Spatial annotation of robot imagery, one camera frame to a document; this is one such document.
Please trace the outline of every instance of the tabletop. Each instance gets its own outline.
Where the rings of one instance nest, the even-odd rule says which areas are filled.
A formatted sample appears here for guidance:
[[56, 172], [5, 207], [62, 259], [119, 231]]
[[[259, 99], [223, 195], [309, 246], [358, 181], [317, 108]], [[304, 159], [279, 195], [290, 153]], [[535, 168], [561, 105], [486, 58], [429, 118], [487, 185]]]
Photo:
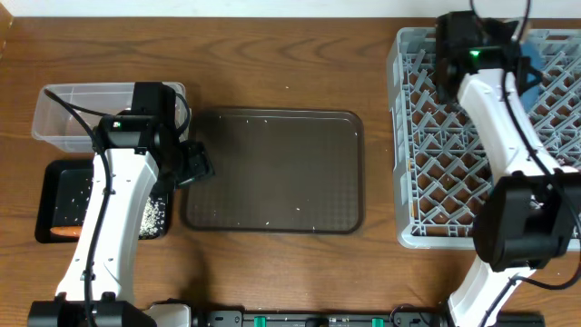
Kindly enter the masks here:
[[[390, 312], [435, 307], [462, 283], [473, 251], [409, 250], [396, 237], [393, 138], [386, 59], [402, 27], [431, 19], [22, 18], [0, 59], [0, 325], [25, 325], [30, 304], [51, 300], [74, 243], [40, 244], [34, 225], [45, 167], [76, 158], [34, 140], [45, 84], [176, 81], [194, 111], [210, 106], [349, 110], [365, 130], [365, 221], [351, 235], [203, 233], [179, 219], [139, 242], [136, 303], [182, 298], [201, 308]], [[581, 28], [581, 21], [535, 21]], [[536, 274], [563, 282], [578, 253]], [[520, 286], [504, 310], [539, 311], [548, 326], [577, 325], [581, 286]]]

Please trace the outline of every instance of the white backdrop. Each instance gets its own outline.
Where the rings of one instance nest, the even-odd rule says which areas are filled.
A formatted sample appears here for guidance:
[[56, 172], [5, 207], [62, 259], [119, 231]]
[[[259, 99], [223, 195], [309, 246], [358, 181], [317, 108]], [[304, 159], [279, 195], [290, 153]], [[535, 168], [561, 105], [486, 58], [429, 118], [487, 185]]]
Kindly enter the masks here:
[[[526, 0], [475, 0], [483, 16], [522, 15]], [[468, 0], [0, 0], [14, 16], [435, 17]], [[581, 18], [581, 0], [534, 0], [533, 17]]]

